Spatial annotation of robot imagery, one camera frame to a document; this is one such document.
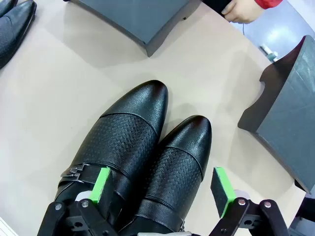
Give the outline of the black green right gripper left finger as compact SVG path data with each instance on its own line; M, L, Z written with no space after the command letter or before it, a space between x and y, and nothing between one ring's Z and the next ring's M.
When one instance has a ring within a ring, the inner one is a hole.
M113 197L110 168L101 168L87 198L71 205L51 202L42 223L39 236L116 236L118 233L107 221Z

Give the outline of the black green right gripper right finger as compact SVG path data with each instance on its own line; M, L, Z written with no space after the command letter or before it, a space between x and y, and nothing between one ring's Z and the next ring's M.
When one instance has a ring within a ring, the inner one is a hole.
M211 236L233 236L239 228L252 236L288 236L289 231L277 203L271 199L259 204L237 197L222 167L214 167L211 191L220 220Z

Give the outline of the person's left hand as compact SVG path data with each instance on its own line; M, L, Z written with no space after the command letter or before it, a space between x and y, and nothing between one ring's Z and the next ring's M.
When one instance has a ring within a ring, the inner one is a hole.
M229 22L249 24L263 12L264 9L254 0L232 0L221 13Z

